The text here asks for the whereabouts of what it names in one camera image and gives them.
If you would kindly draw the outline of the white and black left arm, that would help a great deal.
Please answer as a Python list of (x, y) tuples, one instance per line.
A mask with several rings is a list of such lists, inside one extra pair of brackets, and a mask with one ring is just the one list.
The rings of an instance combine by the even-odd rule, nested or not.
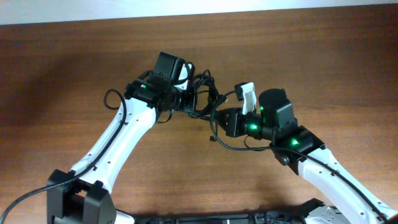
[(135, 222), (114, 206), (114, 183), (162, 112), (193, 111), (195, 91), (188, 84), (194, 71), (191, 62), (161, 52), (153, 70), (126, 86), (116, 116), (96, 144), (69, 172), (55, 170), (49, 177), (56, 187), (47, 192), (47, 223)]

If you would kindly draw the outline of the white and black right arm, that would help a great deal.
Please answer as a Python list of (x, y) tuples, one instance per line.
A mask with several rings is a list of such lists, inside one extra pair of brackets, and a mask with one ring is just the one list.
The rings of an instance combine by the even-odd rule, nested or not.
[(336, 159), (325, 143), (294, 116), (293, 106), (283, 89), (269, 89), (258, 97), (252, 90), (233, 90), (241, 108), (219, 110), (222, 95), (210, 112), (210, 127), (230, 137), (247, 136), (268, 140), (266, 146), (279, 162), (316, 187), (348, 223), (397, 223), (397, 210), (385, 204), (355, 179)]

